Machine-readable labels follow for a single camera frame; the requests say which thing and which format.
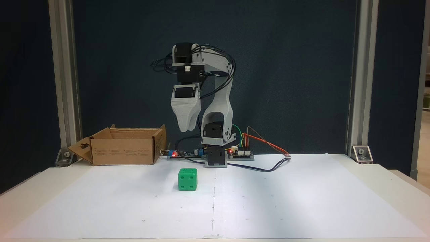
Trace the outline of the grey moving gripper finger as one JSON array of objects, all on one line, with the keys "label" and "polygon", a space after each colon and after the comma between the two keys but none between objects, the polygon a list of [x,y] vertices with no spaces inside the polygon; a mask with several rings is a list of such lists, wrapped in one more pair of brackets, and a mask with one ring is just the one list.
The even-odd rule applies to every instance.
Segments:
[{"label": "grey moving gripper finger", "polygon": [[171,98],[171,107],[176,115],[178,127],[181,132],[193,131],[196,125],[196,113],[198,111],[198,99]]}]

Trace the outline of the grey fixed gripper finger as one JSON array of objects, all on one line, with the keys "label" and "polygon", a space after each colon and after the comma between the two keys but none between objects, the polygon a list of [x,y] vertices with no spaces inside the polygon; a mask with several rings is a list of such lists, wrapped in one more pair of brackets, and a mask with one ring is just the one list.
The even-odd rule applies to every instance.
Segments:
[{"label": "grey fixed gripper finger", "polygon": [[197,126],[198,115],[200,113],[200,110],[201,110],[200,100],[196,99],[195,105],[192,108],[191,114],[190,114],[190,130],[191,131],[195,130],[195,128]]}]

